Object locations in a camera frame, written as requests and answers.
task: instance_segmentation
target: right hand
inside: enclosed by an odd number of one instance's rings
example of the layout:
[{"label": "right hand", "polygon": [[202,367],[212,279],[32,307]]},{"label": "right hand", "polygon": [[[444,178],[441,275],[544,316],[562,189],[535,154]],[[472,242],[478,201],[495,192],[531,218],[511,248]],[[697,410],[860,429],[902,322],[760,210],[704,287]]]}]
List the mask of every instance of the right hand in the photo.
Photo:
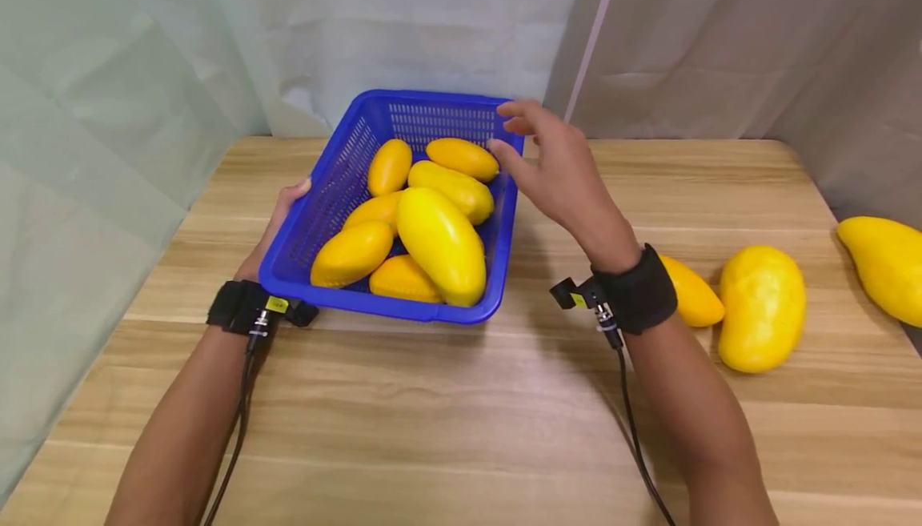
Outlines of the right hand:
[{"label": "right hand", "polygon": [[539,145],[538,163],[532,164],[502,140],[487,142],[522,193],[574,235],[600,270],[621,272],[635,266],[637,239],[609,196],[583,132],[534,100],[505,102],[496,111],[509,118],[507,131],[534,135]]}]

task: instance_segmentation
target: blue plastic basket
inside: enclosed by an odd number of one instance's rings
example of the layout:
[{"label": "blue plastic basket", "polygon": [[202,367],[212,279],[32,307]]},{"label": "blue plastic basket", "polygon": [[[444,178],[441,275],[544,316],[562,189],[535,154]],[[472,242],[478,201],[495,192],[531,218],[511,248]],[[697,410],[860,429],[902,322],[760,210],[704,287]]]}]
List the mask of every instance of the blue plastic basket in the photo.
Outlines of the blue plastic basket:
[{"label": "blue plastic basket", "polygon": [[[298,200],[259,269],[263,287],[273,295],[296,298],[320,307],[420,322],[440,320],[476,324],[489,319],[503,300],[509,267],[515,182],[501,173],[490,182],[493,215],[479,225],[487,256],[487,288],[474,307],[424,303],[371,294],[368,279],[341,290],[311,286],[311,265],[320,247],[342,228],[346,217],[371,197],[368,167],[388,139],[405,140],[413,160],[426,159],[426,144],[436,138],[462,138],[483,145],[489,138],[510,143],[520,152],[524,139],[503,129],[496,107],[506,100],[479,95],[437,94],[432,91],[370,90],[352,101],[327,148],[317,160],[314,186]],[[391,254],[406,253],[395,240]]]}]

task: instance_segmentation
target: black cable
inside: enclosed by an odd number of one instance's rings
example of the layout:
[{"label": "black cable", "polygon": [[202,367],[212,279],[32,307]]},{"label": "black cable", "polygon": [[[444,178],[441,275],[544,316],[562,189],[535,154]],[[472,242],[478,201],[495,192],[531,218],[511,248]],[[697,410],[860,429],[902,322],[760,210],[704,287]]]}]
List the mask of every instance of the black cable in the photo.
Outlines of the black cable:
[{"label": "black cable", "polygon": [[237,458],[240,456],[240,451],[243,449],[243,440],[247,437],[247,423],[250,421],[250,397],[253,395],[253,385],[250,383],[251,371],[253,371],[253,362],[255,357],[255,350],[253,348],[247,349],[247,361],[243,363],[243,373],[241,374],[240,380],[240,400],[237,402],[237,416],[235,418],[235,423],[240,422],[240,429],[237,431],[237,443],[233,447],[233,453],[230,454],[230,463],[228,463],[228,469],[224,471],[224,479],[221,480],[220,488],[218,489],[218,494],[214,496],[214,502],[211,503],[211,510],[208,512],[208,516],[202,525],[211,526],[214,522],[214,516],[218,515],[218,507],[221,505],[221,500],[224,497],[224,492],[228,488],[228,484],[231,482],[231,473],[237,465]]},{"label": "black cable", "polygon": [[613,345],[612,347],[615,349],[615,351],[618,352],[618,362],[621,366],[621,396],[624,398],[624,411],[627,413],[628,427],[631,429],[631,442],[633,443],[633,454],[635,454],[637,470],[639,470],[639,475],[643,478],[643,483],[647,485],[647,490],[650,492],[650,497],[653,497],[653,500],[656,502],[656,506],[659,507],[659,511],[663,513],[663,518],[666,519],[667,524],[669,526],[675,526],[675,521],[672,519],[672,514],[669,514],[669,509],[666,508],[666,503],[663,502],[663,498],[659,496],[659,490],[656,490],[656,484],[653,483],[653,479],[650,477],[650,472],[647,470],[647,463],[643,461],[643,451],[641,451],[641,448],[639,448],[637,424],[635,423],[635,419],[633,419],[631,395],[628,393],[628,367],[624,358],[624,349],[622,349],[620,345]]}]

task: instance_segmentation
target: wooden table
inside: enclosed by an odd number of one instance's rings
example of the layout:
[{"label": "wooden table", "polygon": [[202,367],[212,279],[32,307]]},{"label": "wooden table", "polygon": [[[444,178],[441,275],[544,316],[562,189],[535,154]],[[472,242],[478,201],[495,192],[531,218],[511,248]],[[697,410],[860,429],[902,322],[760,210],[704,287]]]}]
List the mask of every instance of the wooden table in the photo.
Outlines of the wooden table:
[{"label": "wooden table", "polygon": [[[322,147],[244,139],[229,152],[0,524],[102,523],[214,292],[259,237],[278,188]],[[712,283],[750,243],[800,264],[808,316],[794,356],[766,375],[721,367],[783,524],[922,524],[922,363],[860,290],[791,151],[711,140],[593,148],[639,238]],[[662,524],[619,427],[616,357],[592,315],[547,294],[587,271],[569,235],[521,199],[503,306],[482,327],[326,311],[308,331],[279,332],[218,523]],[[711,347],[711,332],[696,335]],[[684,488],[632,391],[660,489],[686,524]]]}]

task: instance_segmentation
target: mango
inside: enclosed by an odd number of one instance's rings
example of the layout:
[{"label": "mango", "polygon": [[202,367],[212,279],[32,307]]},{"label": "mango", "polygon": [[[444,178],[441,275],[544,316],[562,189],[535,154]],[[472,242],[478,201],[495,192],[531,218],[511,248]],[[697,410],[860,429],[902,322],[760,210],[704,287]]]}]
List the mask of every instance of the mango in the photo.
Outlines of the mango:
[{"label": "mango", "polygon": [[490,182],[499,173],[499,163],[490,151],[461,138],[438,138],[426,145],[426,156],[455,172],[480,182]]},{"label": "mango", "polygon": [[483,223],[493,213],[490,188],[438,163],[423,160],[409,170],[409,187],[430,187],[445,194],[474,225]]},{"label": "mango", "polygon": [[836,228],[861,286],[887,314],[922,327],[922,232],[886,218],[849,218]]},{"label": "mango", "polygon": [[411,255],[395,255],[384,260],[368,281],[371,294],[417,302],[441,303],[435,283]]},{"label": "mango", "polygon": [[724,306],[708,283],[690,267],[668,255],[659,255],[679,297],[679,315],[691,327],[714,326],[724,319]]},{"label": "mango", "polygon": [[483,243],[445,194],[430,187],[407,188],[398,204],[398,233],[445,302],[471,307],[480,301],[487,284]]},{"label": "mango", "polygon": [[343,229],[369,220],[378,220],[390,224],[394,237],[398,234],[398,202],[403,192],[393,192],[369,199],[359,204],[343,223]]},{"label": "mango", "polygon": [[394,245],[390,224],[356,223],[323,244],[311,266],[311,284],[342,288],[375,271]]},{"label": "mango", "polygon": [[407,184],[413,152],[402,139],[390,139],[375,152],[368,167],[368,191],[371,196],[384,196],[402,190]]},{"label": "mango", "polygon": [[800,341],[807,288],[788,254],[750,246],[729,259],[720,276],[724,325],[717,354],[748,374],[780,366]]}]

